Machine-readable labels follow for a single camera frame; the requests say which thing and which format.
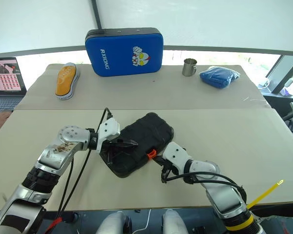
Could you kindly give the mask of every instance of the table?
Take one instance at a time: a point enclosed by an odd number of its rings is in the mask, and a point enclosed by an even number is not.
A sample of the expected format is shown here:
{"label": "table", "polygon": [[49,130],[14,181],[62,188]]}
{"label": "table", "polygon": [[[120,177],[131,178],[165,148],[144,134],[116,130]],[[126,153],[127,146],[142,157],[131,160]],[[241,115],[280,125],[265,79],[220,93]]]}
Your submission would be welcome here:
{"label": "table", "polygon": [[[113,110],[121,128],[150,110]],[[222,174],[243,185],[248,203],[285,182],[262,204],[293,202],[293,135],[274,109],[153,110],[175,130],[174,141],[198,160],[216,162]],[[0,208],[22,182],[60,128],[96,128],[102,110],[16,110],[0,130]],[[72,187],[86,152],[75,154]],[[66,178],[60,178],[45,205],[57,210]],[[200,185],[181,179],[161,183],[161,167],[150,161],[127,178],[116,177],[92,152],[67,210],[209,206]]]}
{"label": "table", "polygon": [[74,96],[59,100],[55,96],[57,74],[62,64],[51,64],[28,90],[16,107],[31,109],[123,110],[270,108],[258,88],[239,65],[226,67],[241,77],[228,88],[217,89],[201,81],[198,74],[209,68],[197,66],[191,77],[181,74],[182,66],[162,66],[156,73],[100,77],[89,64],[81,64],[81,76]]}

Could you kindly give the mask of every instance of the metal cup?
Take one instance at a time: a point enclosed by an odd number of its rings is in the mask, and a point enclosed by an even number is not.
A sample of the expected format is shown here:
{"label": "metal cup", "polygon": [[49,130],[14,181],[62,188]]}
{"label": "metal cup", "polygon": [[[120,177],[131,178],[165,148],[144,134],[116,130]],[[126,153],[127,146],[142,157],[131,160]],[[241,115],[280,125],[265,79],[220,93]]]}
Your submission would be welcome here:
{"label": "metal cup", "polygon": [[193,58],[187,58],[184,60],[185,64],[182,69],[182,75],[186,77],[193,76],[194,73],[196,72],[196,63],[197,61]]}

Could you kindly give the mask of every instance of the yellow band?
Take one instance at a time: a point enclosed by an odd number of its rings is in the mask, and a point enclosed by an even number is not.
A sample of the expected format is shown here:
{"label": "yellow band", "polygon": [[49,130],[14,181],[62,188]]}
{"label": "yellow band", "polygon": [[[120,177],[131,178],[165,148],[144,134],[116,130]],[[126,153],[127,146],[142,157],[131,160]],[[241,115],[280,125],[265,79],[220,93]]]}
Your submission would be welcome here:
{"label": "yellow band", "polygon": [[241,230],[243,228],[246,228],[247,226],[249,226],[252,222],[254,221],[254,217],[253,215],[251,215],[249,217],[248,220],[246,220],[244,223],[241,223],[239,225],[236,225],[236,226],[232,226],[232,227],[226,227],[226,229],[228,231],[238,231],[238,230]]}

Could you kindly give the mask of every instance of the blue towel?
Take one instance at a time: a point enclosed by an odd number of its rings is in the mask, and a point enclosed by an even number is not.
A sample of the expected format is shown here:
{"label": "blue towel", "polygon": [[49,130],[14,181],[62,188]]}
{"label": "blue towel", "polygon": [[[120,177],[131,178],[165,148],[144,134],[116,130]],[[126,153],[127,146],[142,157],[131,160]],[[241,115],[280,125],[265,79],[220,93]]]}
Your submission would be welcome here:
{"label": "blue towel", "polygon": [[225,67],[212,66],[200,73],[203,82],[222,89],[240,77],[240,73]]}

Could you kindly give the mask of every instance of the blue zippered case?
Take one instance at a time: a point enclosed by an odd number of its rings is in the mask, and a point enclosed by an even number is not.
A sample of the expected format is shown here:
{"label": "blue zippered case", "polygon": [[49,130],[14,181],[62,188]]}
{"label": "blue zippered case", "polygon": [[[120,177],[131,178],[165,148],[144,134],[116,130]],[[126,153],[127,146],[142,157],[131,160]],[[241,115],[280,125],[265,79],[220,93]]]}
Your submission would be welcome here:
{"label": "blue zippered case", "polygon": [[96,29],[85,38],[92,68],[102,77],[157,72],[163,45],[156,28]]}

